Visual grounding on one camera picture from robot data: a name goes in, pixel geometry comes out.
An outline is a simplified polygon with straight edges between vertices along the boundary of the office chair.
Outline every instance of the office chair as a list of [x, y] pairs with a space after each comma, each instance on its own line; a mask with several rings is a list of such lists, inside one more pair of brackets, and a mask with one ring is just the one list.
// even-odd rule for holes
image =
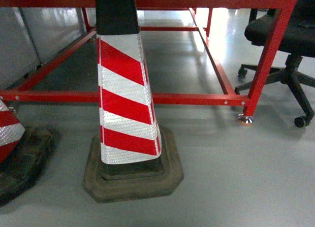
[[[308, 126], [314, 116], [314, 111], [307, 100], [300, 84], [315, 87], [315, 79], [298, 72], [299, 64], [303, 56], [315, 58], [315, 0], [298, 0], [287, 29], [284, 33], [280, 51], [290, 55], [285, 62], [285, 68], [270, 69], [266, 84], [281, 82], [287, 84], [296, 100], [305, 112], [305, 116], [295, 118], [297, 127]], [[270, 9], [263, 17], [253, 20], [245, 30], [245, 37], [253, 45], [263, 46], [271, 28], [276, 10]], [[256, 65], [241, 65], [238, 71], [239, 77], [245, 77], [247, 69], [256, 70]], [[237, 86], [235, 93], [249, 89], [252, 82]]]

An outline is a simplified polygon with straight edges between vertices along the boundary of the chair leg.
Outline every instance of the chair leg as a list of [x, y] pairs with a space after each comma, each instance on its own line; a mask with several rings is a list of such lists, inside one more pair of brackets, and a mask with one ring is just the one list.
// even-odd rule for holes
[[[238, 70], [238, 76], [240, 78], [245, 78], [245, 76], [247, 74], [247, 69], [256, 71], [257, 66], [256, 65], [241, 65], [240, 69]], [[276, 73], [276, 72], [283, 70], [283, 69], [284, 68], [282, 68], [282, 67], [271, 67], [269, 74]]]
[[[269, 74], [267, 77], [265, 85], [279, 82], [283, 78], [283, 75], [284, 75], [284, 70]], [[239, 85], [239, 86], [235, 87], [235, 93], [239, 95], [240, 91], [251, 88], [251, 85], [252, 85], [252, 82], [248, 82], [248, 83]]]
[[310, 77], [306, 74], [303, 74], [301, 72], [297, 73], [297, 77], [298, 77], [299, 82], [301, 84], [315, 88], [315, 78], [312, 78], [312, 77]]
[[295, 118], [294, 120], [295, 125], [299, 128], [308, 126], [314, 116], [314, 111], [305, 96], [305, 93], [300, 85], [296, 72], [293, 72], [287, 76], [287, 85], [289, 86], [291, 92], [293, 93], [296, 100], [302, 107], [304, 113], [306, 114], [306, 116]]

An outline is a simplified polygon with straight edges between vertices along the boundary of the wall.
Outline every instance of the wall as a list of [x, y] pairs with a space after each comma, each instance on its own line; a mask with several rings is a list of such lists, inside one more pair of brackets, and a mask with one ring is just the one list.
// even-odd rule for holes
[[0, 89], [50, 61], [85, 32], [79, 8], [0, 8]]

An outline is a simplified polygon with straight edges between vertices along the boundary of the rubber cone base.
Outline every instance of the rubber cone base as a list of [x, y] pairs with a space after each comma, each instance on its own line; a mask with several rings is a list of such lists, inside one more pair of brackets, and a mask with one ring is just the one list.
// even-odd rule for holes
[[172, 131], [160, 126], [160, 132], [162, 154], [147, 164], [104, 165], [100, 159], [100, 137], [95, 136], [84, 174], [84, 190], [98, 203], [172, 194], [184, 175]]
[[19, 144], [0, 164], [0, 206], [35, 184], [53, 147], [47, 129], [26, 128]]

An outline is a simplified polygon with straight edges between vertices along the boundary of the red metal bar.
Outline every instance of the red metal bar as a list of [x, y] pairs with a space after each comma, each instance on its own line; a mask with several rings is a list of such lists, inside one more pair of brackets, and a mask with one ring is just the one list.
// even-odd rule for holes
[[198, 27], [141, 27], [141, 31], [198, 31]]
[[270, 68], [281, 43], [287, 24], [290, 20], [296, 1], [297, 0], [287, 0], [282, 11], [278, 10], [275, 14], [274, 21], [262, 51], [257, 71], [249, 92], [249, 97], [252, 102], [249, 106], [245, 106], [243, 110], [244, 115], [246, 116], [254, 114], [260, 94], [266, 83]]
[[5, 90], [0, 96], [6, 101], [98, 103], [98, 92]]
[[38, 71], [28, 77], [24, 82], [15, 87], [16, 90], [26, 91], [35, 86], [40, 82], [47, 74], [54, 70], [58, 65], [60, 65], [65, 59], [72, 55], [80, 46], [87, 42], [93, 35], [96, 34], [95, 29], [91, 29], [84, 36], [78, 38], [73, 43], [69, 45], [62, 53], [52, 59], [49, 63], [41, 67]]
[[87, 10], [86, 8], [81, 8], [82, 9], [82, 13], [83, 13], [83, 19], [84, 19], [84, 24], [85, 24], [85, 29], [86, 31], [90, 31], [91, 30], [91, 25], [89, 23], [89, 18], [87, 15]]
[[[193, 12], [193, 9], [190, 8], [189, 11], [190, 11], [190, 14], [192, 16], [193, 22], [195, 23], [196, 26], [198, 26], [196, 23], [196, 20], [195, 20], [195, 13]], [[213, 66], [213, 69], [215, 70], [215, 73], [217, 75], [217, 78], [218, 78], [218, 81], [221, 85], [223, 93], [229, 94], [229, 95], [235, 95], [234, 89], [233, 89], [230, 81], [228, 80], [227, 75], [226, 75], [221, 63], [218, 60], [215, 60], [211, 55], [211, 52], [209, 49], [209, 40], [206, 36], [205, 31], [201, 27], [198, 27], [198, 32], [199, 32], [199, 35], [202, 39], [203, 45], [204, 45], [204, 47], [208, 53], [208, 56], [209, 56], [209, 59], [211, 61], [212, 66]]]
[[166, 11], [187, 11], [188, 8], [138, 8], [137, 10], [166, 10]]
[[[282, 8], [286, 0], [136, 0], [138, 8]], [[0, 0], [0, 7], [95, 8], [95, 0]]]
[[215, 94], [153, 94], [154, 104], [183, 105], [233, 105], [244, 106], [250, 103], [248, 96]]
[[[98, 103], [98, 92], [77, 91], [0, 91], [5, 101], [73, 102]], [[164, 94], [153, 93], [155, 104], [184, 105], [234, 105], [244, 106], [250, 103], [248, 96], [209, 95], [209, 94]]]
[[211, 27], [212, 12], [213, 12], [213, 8], [209, 8], [208, 21], [207, 21], [207, 28], [206, 28], [206, 36], [207, 36], [207, 37], [209, 37], [209, 35], [210, 35], [210, 27]]

